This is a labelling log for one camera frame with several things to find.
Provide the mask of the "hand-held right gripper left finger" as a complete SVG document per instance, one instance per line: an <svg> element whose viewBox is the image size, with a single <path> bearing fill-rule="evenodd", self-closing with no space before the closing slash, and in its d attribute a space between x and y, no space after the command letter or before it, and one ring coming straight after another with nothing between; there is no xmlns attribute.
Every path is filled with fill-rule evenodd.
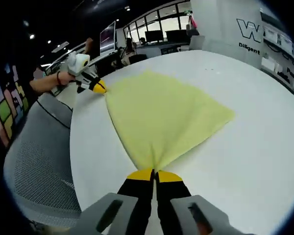
<svg viewBox="0 0 294 235"><path fill-rule="evenodd" d="M108 193L82 212L70 235L143 235L151 215L154 170L127 176L117 193Z"/></svg>

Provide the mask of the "person's left hand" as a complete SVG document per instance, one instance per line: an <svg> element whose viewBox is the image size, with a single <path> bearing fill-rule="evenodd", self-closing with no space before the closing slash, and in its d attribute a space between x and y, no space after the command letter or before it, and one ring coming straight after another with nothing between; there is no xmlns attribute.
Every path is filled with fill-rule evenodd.
<svg viewBox="0 0 294 235"><path fill-rule="evenodd" d="M75 81L75 77L69 74L67 71L58 71L56 74L56 80L58 85L65 86L70 82Z"/></svg>

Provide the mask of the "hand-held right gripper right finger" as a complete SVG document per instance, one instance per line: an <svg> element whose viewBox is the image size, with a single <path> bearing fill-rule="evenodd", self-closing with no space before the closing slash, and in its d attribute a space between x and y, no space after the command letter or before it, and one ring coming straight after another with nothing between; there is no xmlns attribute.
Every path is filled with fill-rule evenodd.
<svg viewBox="0 0 294 235"><path fill-rule="evenodd" d="M165 235L236 235L226 213L200 195L191 195L178 175L156 173L158 217Z"/></svg>

